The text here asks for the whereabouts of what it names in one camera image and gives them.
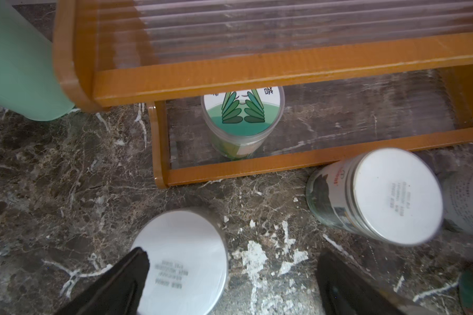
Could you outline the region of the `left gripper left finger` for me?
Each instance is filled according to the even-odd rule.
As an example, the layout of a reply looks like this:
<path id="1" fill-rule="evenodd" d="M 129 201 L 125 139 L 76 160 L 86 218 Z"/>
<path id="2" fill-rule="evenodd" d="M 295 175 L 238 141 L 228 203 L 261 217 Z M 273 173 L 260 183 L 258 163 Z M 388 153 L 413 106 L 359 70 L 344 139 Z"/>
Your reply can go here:
<path id="1" fill-rule="evenodd" d="M 57 314 L 137 314 L 150 263 L 134 248 Z"/>

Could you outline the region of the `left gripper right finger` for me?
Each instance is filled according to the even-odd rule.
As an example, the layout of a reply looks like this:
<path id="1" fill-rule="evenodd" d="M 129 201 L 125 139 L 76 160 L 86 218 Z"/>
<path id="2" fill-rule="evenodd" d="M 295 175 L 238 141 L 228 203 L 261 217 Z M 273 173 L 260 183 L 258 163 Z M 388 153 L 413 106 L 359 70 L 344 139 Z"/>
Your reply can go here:
<path id="1" fill-rule="evenodd" d="M 325 314 L 433 314 L 395 292 L 382 290 L 324 249 L 316 271 Z"/>

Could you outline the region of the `green jar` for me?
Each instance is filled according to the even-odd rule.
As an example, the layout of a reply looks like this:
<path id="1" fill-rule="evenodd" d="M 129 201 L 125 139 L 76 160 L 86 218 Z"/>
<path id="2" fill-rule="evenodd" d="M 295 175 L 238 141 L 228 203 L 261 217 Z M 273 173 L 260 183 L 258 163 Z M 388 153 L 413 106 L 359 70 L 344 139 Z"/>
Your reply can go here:
<path id="1" fill-rule="evenodd" d="M 138 314 L 209 314 L 229 274 L 220 220 L 203 207 L 167 211 L 149 221 L 132 245 L 150 264 Z"/>

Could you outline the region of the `seed jar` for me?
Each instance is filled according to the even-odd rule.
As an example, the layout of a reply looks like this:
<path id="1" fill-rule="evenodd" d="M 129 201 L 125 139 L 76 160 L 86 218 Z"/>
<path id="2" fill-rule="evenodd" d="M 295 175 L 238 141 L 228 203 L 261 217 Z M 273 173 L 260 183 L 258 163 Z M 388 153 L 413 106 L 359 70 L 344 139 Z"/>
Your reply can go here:
<path id="1" fill-rule="evenodd" d="M 439 176 L 444 203 L 444 228 L 473 235 L 473 169 Z"/>
<path id="2" fill-rule="evenodd" d="M 434 172 L 398 148 L 373 150 L 316 170 L 308 179 L 306 199 L 321 224 L 400 246 L 429 242 L 444 220 Z"/>

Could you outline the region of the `bottom left green-lid jar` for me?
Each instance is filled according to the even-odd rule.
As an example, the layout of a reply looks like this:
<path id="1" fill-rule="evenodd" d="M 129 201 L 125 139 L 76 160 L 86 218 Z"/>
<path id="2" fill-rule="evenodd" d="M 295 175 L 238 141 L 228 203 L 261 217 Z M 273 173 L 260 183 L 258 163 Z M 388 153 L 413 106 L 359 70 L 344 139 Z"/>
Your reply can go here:
<path id="1" fill-rule="evenodd" d="M 285 93 L 280 86 L 206 94 L 200 100 L 212 146 L 231 160 L 257 151 L 285 109 Z"/>

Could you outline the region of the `wooden three-tier shelf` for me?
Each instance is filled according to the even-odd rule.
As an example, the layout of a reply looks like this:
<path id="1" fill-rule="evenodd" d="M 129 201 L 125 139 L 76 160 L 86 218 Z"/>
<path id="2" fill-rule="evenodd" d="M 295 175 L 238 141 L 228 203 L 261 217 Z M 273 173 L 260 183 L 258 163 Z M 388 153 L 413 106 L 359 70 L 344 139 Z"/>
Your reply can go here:
<path id="1" fill-rule="evenodd" d="M 84 112 L 147 105 L 159 188 L 473 143 L 473 1 L 59 1 L 53 64 Z M 428 69 L 458 130 L 171 167 L 168 100 Z"/>

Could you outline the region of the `green pen cup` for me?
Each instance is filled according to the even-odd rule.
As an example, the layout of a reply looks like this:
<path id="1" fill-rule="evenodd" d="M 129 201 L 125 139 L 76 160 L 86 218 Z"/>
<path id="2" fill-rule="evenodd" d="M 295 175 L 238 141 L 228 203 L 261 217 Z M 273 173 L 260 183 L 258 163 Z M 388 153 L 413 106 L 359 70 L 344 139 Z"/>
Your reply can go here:
<path id="1" fill-rule="evenodd" d="M 0 1 L 0 106 L 38 122 L 75 106 L 55 76 L 52 43 L 6 1 Z"/>

